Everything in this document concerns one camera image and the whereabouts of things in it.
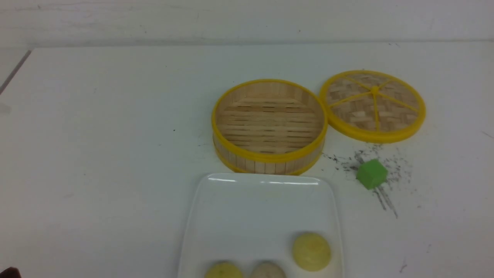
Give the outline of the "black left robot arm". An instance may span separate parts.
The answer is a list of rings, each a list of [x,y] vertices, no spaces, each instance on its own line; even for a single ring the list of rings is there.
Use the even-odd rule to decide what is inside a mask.
[[[0,278],[21,278],[18,268],[9,267],[0,273]]]

